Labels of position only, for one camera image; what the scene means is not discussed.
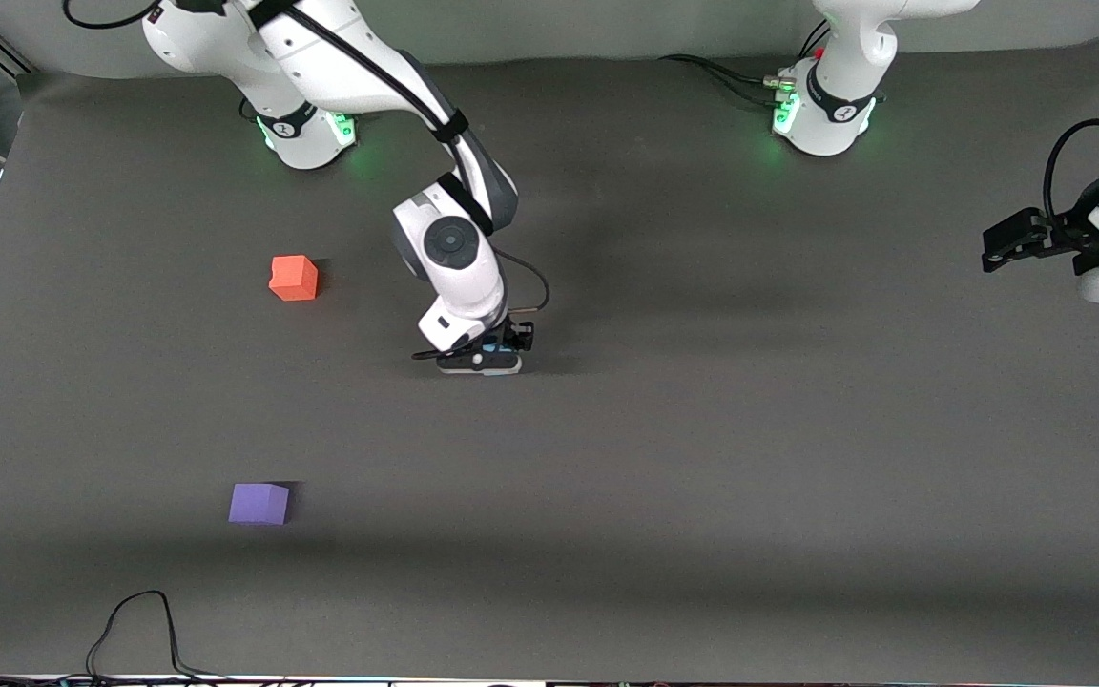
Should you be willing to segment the orange foam block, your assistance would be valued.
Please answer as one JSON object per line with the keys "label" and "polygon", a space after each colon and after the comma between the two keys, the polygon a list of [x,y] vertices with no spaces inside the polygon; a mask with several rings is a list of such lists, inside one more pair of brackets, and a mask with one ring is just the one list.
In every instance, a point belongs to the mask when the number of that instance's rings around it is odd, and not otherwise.
{"label": "orange foam block", "polygon": [[284,254],[271,258],[271,293],[284,302],[306,302],[317,299],[320,270],[306,254]]}

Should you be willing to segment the purple foam block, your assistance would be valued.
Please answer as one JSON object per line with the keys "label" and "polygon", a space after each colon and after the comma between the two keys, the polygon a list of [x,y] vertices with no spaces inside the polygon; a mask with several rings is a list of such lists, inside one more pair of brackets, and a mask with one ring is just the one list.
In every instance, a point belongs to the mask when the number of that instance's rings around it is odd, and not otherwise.
{"label": "purple foam block", "polygon": [[291,489],[274,483],[236,483],[227,505],[227,523],[238,527],[284,527]]}

